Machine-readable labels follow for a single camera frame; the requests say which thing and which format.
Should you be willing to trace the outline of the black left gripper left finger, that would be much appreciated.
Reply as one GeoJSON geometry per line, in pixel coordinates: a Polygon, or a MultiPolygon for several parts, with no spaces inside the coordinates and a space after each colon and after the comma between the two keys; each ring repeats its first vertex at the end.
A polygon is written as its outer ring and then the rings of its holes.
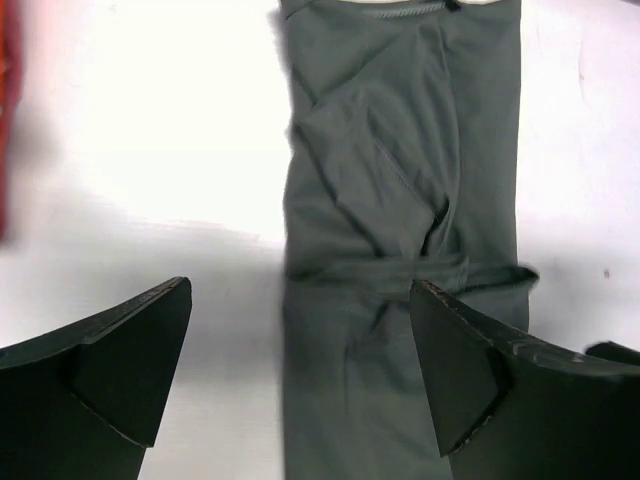
{"type": "Polygon", "coordinates": [[[191,283],[175,277],[2,348],[2,478],[137,478],[159,432],[191,309],[191,283]]]}

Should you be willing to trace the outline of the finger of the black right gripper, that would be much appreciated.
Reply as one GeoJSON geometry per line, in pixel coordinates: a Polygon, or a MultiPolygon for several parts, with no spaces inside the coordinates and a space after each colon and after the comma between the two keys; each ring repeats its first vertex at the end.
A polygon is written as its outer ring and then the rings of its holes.
{"type": "Polygon", "coordinates": [[[640,366],[640,352],[612,341],[600,342],[589,346],[585,354],[591,357],[640,366]]]}

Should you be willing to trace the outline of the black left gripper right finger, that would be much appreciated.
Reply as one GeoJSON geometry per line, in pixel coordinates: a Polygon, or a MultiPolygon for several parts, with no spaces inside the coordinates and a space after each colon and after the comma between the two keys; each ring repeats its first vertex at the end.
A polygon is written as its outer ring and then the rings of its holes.
{"type": "Polygon", "coordinates": [[[548,343],[426,281],[412,287],[410,319],[455,478],[638,478],[639,366],[548,343]]]}

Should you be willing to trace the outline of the dark grey t-shirt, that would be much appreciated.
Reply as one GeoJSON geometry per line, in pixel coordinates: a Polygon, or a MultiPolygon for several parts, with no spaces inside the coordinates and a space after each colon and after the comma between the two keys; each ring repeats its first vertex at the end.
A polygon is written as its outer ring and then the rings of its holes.
{"type": "Polygon", "coordinates": [[[517,1],[284,1],[284,475],[447,479],[408,311],[426,280],[519,329],[517,1]]]}

